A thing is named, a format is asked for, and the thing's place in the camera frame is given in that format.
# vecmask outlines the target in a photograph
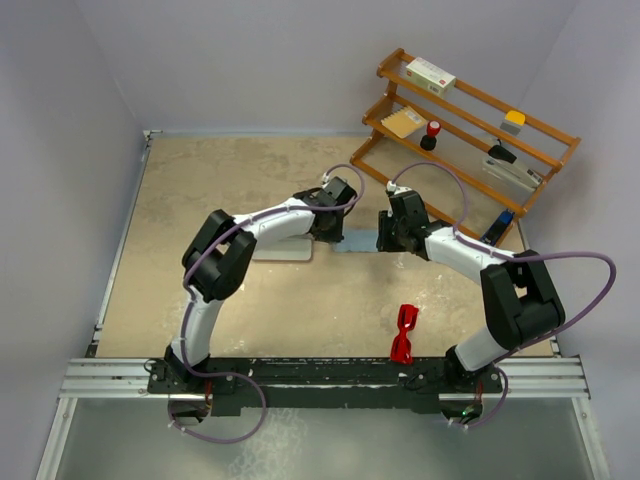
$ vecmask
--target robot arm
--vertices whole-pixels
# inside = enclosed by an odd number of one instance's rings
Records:
[[[255,220],[239,230],[224,242],[227,247],[224,253],[216,249],[202,262],[189,281],[196,294],[184,338],[188,357],[186,360],[189,365],[197,366],[209,356],[209,342],[220,309],[224,300],[235,293],[242,284],[256,248],[264,248],[279,240],[307,233],[318,241],[342,240],[342,210],[312,212],[291,208],[345,205],[355,196],[355,190],[344,180],[334,177],[321,188],[297,193],[280,205],[267,209],[284,207],[282,213]],[[232,217],[223,210],[216,210],[209,215],[182,258],[185,271],[189,271],[204,251],[223,233],[237,223],[260,213]],[[174,338],[170,348],[173,355],[184,363],[181,340],[179,337]]]
[[[458,241],[449,224],[431,222],[417,192],[394,185],[387,191],[391,208],[378,214],[378,250],[407,251],[442,263],[482,287],[486,325],[447,351],[453,378],[472,375],[564,323],[562,304],[543,262],[509,262],[475,250]],[[531,250],[521,254],[499,249],[493,252],[507,257],[536,254]],[[526,289],[526,293],[519,297],[516,287]]]

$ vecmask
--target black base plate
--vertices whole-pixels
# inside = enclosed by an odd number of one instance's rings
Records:
[[[204,393],[204,379],[185,375],[177,359],[152,360],[149,393]],[[388,358],[209,358],[196,369],[248,375],[274,408],[398,408],[439,413],[440,394],[473,394],[479,381],[485,393],[502,391],[492,366],[452,385],[445,378],[444,365],[442,357],[417,357],[412,365]],[[260,407],[258,394],[246,382],[226,375],[212,382],[212,415],[240,415],[242,408]]]

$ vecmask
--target cardboard box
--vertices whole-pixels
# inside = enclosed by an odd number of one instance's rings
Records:
[[[456,77],[420,57],[407,65],[407,78],[440,98],[456,84]]]

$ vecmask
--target wooden shelf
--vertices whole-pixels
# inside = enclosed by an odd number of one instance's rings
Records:
[[[578,147],[580,143],[580,138],[572,137],[571,135],[565,132],[562,132],[561,130],[555,127],[552,127],[551,125],[548,125],[547,123],[544,123],[541,120],[538,120],[535,117],[532,117],[531,115],[528,115],[525,112],[523,112],[525,114],[525,118],[526,118],[525,123],[527,125],[567,145],[568,148],[564,152],[561,158],[559,159],[553,158],[551,155],[544,153],[540,149],[532,145],[529,145],[528,143],[524,142],[523,140],[520,140],[517,137],[509,135],[504,130],[501,130],[500,128],[497,128],[485,122],[484,120],[476,117],[475,115],[472,115],[471,113],[458,107],[457,105],[454,105],[448,102],[447,100],[440,98],[428,92],[427,90],[415,85],[414,83],[412,83],[409,79],[403,76],[403,72],[404,72],[404,65],[413,61],[414,59],[415,57],[407,54],[403,49],[398,48],[391,55],[385,58],[383,62],[378,66],[378,70],[377,70],[378,76],[388,79],[389,82],[387,84],[387,88],[385,90],[384,95],[365,113],[362,119],[362,122],[365,125],[368,125],[373,129],[373,133],[371,137],[369,137],[369,139],[367,139],[367,141],[353,154],[353,156],[351,157],[351,163],[358,166],[359,168],[364,170],[366,173],[376,178],[378,181],[382,183],[386,183],[389,179],[385,175],[383,175],[381,172],[371,167],[370,165],[367,165],[364,162],[363,157],[371,148],[373,148],[380,141],[380,139],[387,137],[399,143],[400,145],[403,145],[411,149],[412,151],[418,153],[423,158],[429,161],[447,166],[447,168],[452,170],[463,182],[472,186],[476,190],[482,192],[484,195],[487,195],[488,197],[492,198],[493,200],[505,206],[507,209],[514,212],[515,214],[514,221],[511,223],[507,231],[499,239],[498,244],[500,244],[500,242],[502,241],[502,239],[504,239],[504,237],[506,236],[508,231],[511,229],[513,224],[517,220],[522,218],[527,213],[527,211],[531,208],[531,206],[537,200],[538,196],[540,195],[542,190],[544,190],[544,188],[546,187],[549,180],[553,177],[553,175],[559,172],[560,169],[567,163],[571,155],[573,155],[576,148]],[[387,128],[385,128],[382,125],[380,120],[385,116],[389,115],[393,111],[394,104],[399,104],[402,106],[409,106],[413,108],[416,112],[418,112],[421,116],[423,116],[427,120],[438,121],[444,130],[455,135],[459,139],[463,140],[469,145],[472,145],[473,147],[477,148],[482,152],[487,153],[491,148],[489,144],[483,142],[481,139],[474,137],[473,135],[465,132],[463,129],[442,119],[441,117],[435,115],[434,113],[430,112],[426,108],[420,105],[417,105],[415,102],[412,102],[398,95],[397,93],[398,87],[406,88],[407,90],[419,95],[422,99],[428,100],[429,102],[435,105],[438,105],[439,107],[463,119],[464,121],[472,125],[475,125],[476,127],[481,128],[482,130],[490,134],[492,137],[499,138],[502,142],[514,146],[520,151],[530,155],[531,157],[539,160],[543,164],[550,167],[548,173],[546,174],[536,172],[543,178],[543,181],[540,184],[540,186],[531,194],[531,196],[527,199],[527,201],[523,205],[521,205],[515,202],[514,200],[512,200],[511,198],[509,198],[507,195],[504,195],[503,193],[496,191],[494,188],[487,185],[486,183],[483,183],[480,180],[474,178],[472,175],[463,171],[459,167],[452,165],[451,163],[442,159],[437,154],[433,152],[425,151],[422,148],[420,148],[419,145],[413,143],[412,141],[406,138],[400,138],[394,135],[391,131],[389,131]],[[485,93],[479,90],[476,87],[471,86],[470,84],[460,79],[456,79],[455,88],[503,112],[508,112],[510,110],[517,110],[511,105],[489,95],[488,93]],[[429,213],[433,214],[434,216],[441,218],[450,223],[453,223],[455,221],[448,215],[444,214],[443,212],[435,208],[433,205],[429,205],[426,203],[425,205],[427,206],[427,210],[429,211]],[[474,238],[480,238],[480,236],[484,233],[484,232],[473,232],[467,228],[463,228],[462,231]]]

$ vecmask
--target gray wall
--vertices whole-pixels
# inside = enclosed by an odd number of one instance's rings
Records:
[[[364,130],[396,47],[520,102],[576,0],[77,0],[144,128]]]
[[[84,354],[141,128],[72,0],[0,3],[0,477],[35,477]]]
[[[560,338],[580,353],[616,478],[638,478],[640,320],[638,112],[640,3],[582,0],[522,104],[583,143],[527,217],[541,251],[592,249],[616,261],[617,284],[593,314]],[[606,279],[595,261],[551,266],[569,313]]]

